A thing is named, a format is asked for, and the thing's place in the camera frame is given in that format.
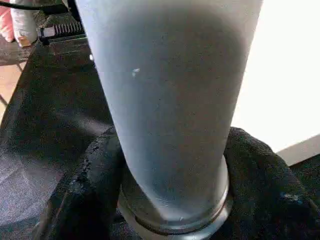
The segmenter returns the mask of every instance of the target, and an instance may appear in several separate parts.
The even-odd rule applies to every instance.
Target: gray tumbler
[[[144,239],[211,236],[261,0],[78,0],[126,159],[119,206]]]

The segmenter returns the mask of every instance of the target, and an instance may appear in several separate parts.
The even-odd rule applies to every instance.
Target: white object
[[[319,8],[263,2],[232,120],[288,165],[320,153]]]
[[[11,4],[27,5],[33,4],[32,0],[10,0]],[[33,11],[11,8],[14,38],[20,47],[30,46],[37,40],[37,26]]]

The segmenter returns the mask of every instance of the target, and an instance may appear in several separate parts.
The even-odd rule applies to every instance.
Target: cable
[[[21,5],[21,4],[14,4],[14,3],[0,1],[0,6],[12,8],[12,9],[21,9],[21,10],[41,10],[46,15],[63,14],[69,11],[68,8],[62,3],[56,4],[56,5],[28,6],[28,5]]]
[[[5,1],[0,1],[0,6],[12,8],[12,9],[21,9],[21,10],[41,10],[43,6],[27,6],[21,4],[14,4]]]

